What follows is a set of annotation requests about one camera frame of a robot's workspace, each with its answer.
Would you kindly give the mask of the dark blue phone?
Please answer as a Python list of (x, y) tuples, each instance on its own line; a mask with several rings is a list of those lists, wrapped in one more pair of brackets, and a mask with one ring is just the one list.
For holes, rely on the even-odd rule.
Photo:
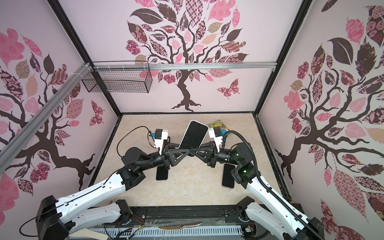
[(157, 167), (156, 180), (165, 181), (168, 179), (169, 169), (166, 166)]

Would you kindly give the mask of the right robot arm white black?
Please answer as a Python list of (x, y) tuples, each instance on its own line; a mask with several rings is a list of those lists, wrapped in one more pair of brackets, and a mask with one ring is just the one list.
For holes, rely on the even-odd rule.
[(263, 205), (256, 202), (245, 207), (246, 217), (263, 226), (279, 240), (323, 240), (324, 228), (321, 222), (310, 219), (280, 195), (257, 169), (256, 157), (248, 143), (240, 143), (232, 150), (209, 148), (190, 149), (190, 154), (210, 164), (235, 164), (232, 176), (236, 183), (256, 196)]

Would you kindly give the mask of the light blue phone case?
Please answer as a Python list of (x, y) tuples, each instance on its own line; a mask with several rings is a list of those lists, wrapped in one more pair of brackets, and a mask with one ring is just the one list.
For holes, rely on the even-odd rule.
[(179, 145), (179, 149), (199, 148), (208, 131), (209, 127), (207, 125), (191, 120)]

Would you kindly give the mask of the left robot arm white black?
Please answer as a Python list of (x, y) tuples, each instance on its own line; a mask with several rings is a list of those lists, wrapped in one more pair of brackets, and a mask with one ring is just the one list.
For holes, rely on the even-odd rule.
[(104, 207), (96, 205), (139, 185), (146, 177), (146, 170), (173, 167), (190, 153), (189, 149), (166, 148), (148, 155), (136, 147), (128, 149), (122, 156), (124, 166), (107, 179), (66, 197), (43, 199), (36, 216), (38, 239), (65, 240), (69, 235), (93, 226), (129, 223), (133, 213), (125, 200)]

